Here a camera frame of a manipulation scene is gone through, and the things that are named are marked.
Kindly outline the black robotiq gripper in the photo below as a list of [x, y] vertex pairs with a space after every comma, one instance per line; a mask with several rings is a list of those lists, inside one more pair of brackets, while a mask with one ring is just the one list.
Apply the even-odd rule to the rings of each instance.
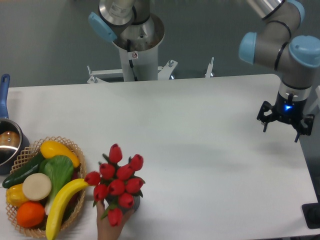
[[262, 131], [264, 133], [267, 131], [268, 124], [274, 121], [298, 125], [296, 137], [294, 139], [294, 142], [297, 143], [301, 135], [310, 136], [312, 134], [315, 115], [303, 115], [306, 102], [306, 99], [301, 101], [289, 101], [278, 93], [274, 106], [268, 101], [262, 103], [256, 119], [263, 125]]

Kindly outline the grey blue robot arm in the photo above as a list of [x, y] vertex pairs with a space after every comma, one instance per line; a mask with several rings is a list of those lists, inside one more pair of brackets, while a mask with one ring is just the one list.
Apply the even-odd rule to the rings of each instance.
[[[294, 35], [305, 17], [299, 1], [251, 0], [249, 5], [265, 28], [244, 35], [238, 56], [244, 62], [282, 74], [275, 103], [263, 102], [257, 119], [264, 126], [282, 122], [291, 125], [298, 136], [309, 136], [315, 115], [304, 114], [304, 108], [320, 67], [320, 41], [309, 35]], [[88, 22], [100, 38], [117, 47], [126, 82], [170, 77], [172, 66], [158, 68], [158, 47], [165, 27], [151, 13], [148, 0], [102, 0]]]

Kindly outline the person's hand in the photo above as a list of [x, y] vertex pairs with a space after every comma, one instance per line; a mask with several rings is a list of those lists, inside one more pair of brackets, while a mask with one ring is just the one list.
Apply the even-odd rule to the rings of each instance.
[[111, 226], [107, 217], [102, 219], [105, 212], [105, 205], [99, 201], [96, 204], [96, 226], [97, 226], [97, 240], [117, 240], [123, 230], [124, 225], [133, 215], [134, 210], [126, 212], [122, 218], [119, 226]]

